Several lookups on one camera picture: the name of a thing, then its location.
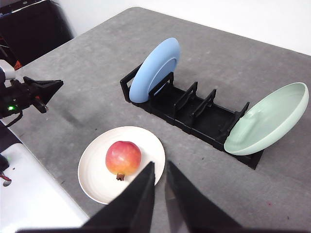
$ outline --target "dish rack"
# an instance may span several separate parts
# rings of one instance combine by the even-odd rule
[[[245,114],[249,102],[241,111],[231,111],[214,103],[216,89],[202,99],[196,95],[198,82],[194,82],[186,91],[175,87],[174,73],[171,72],[149,92],[147,102],[134,103],[129,98],[128,82],[135,77],[140,66],[141,64],[120,81],[125,100],[226,152],[224,143],[234,125]],[[226,153],[255,169],[263,150],[244,156]]]

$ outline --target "gray table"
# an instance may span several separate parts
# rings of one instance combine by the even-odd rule
[[[127,103],[120,79],[168,37],[181,59],[175,85],[199,82],[198,96],[217,88],[215,102],[240,110],[272,91],[302,81],[311,87],[311,57],[141,8],[131,8],[28,64],[17,77],[62,79],[47,114],[31,107],[11,130],[90,216],[103,206],[79,186],[87,145],[115,127],[152,131],[199,190],[246,227],[311,230],[311,108],[265,150],[256,170]],[[168,232],[165,173],[155,189],[152,232]]]

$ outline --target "cable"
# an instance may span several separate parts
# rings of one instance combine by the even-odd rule
[[[7,124],[7,125],[1,126],[0,128],[9,128],[10,126],[12,126],[12,125],[15,124],[16,122],[18,122],[22,117],[23,117],[23,112],[20,111],[20,112],[19,112],[19,115],[18,115],[14,120],[12,120],[12,121],[11,121],[9,124]]]
[[[10,178],[4,175],[3,171],[0,172],[0,177],[6,181],[12,181]]]

